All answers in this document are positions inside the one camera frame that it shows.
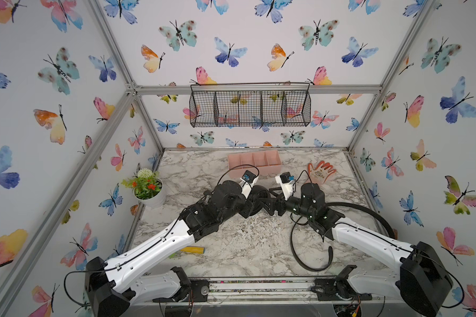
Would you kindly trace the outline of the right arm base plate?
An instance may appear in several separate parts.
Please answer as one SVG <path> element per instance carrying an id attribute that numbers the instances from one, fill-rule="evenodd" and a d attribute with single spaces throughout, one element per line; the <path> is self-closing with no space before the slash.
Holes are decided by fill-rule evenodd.
<path id="1" fill-rule="evenodd" d="M 371 301 L 370 293 L 357 293 L 347 280 L 336 278 L 316 279 L 310 291 L 317 295 L 318 301 Z"/>

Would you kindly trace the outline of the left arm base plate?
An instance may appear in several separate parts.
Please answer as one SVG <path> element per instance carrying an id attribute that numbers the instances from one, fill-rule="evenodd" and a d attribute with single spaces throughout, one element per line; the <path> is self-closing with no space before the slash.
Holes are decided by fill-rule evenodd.
<path id="1" fill-rule="evenodd" d="M 172 302 L 207 302 L 210 293 L 210 282 L 207 279 L 191 279 L 190 285 L 183 285 L 172 297 L 160 297 L 153 299 L 153 302 L 172 303 Z"/>

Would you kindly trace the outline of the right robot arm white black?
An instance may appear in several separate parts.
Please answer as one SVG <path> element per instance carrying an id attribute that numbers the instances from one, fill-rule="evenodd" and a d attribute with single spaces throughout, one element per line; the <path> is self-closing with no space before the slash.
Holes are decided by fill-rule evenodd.
<path id="1" fill-rule="evenodd" d="M 290 173 L 276 176 L 282 193 L 274 203 L 274 212 L 286 212 L 307 219 L 321 238 L 347 244 L 386 265 L 391 272 L 346 274 L 344 280 L 355 293 L 373 293 L 398 298 L 422 316 L 437 316 L 453 289 L 452 276 L 431 245 L 396 240 L 387 221 L 367 207 L 349 204 L 352 209 L 374 216 L 387 235 L 368 229 L 332 209 L 325 194 L 314 183 L 301 187 L 295 197 L 296 179 Z"/>

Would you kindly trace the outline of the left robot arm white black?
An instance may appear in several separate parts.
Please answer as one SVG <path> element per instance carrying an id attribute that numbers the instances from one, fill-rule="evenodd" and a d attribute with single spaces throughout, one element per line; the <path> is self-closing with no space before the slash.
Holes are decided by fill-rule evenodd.
<path id="1" fill-rule="evenodd" d="M 85 292 L 94 316 L 121 316 L 133 302 L 158 293 L 160 299 L 179 301 L 190 291 L 181 268 L 170 269 L 145 286 L 143 275 L 175 252 L 218 232 L 236 214 L 246 214 L 259 169 L 250 166 L 239 182 L 226 180 L 182 210 L 164 230 L 136 248 L 114 258 L 96 257 L 85 268 Z"/>

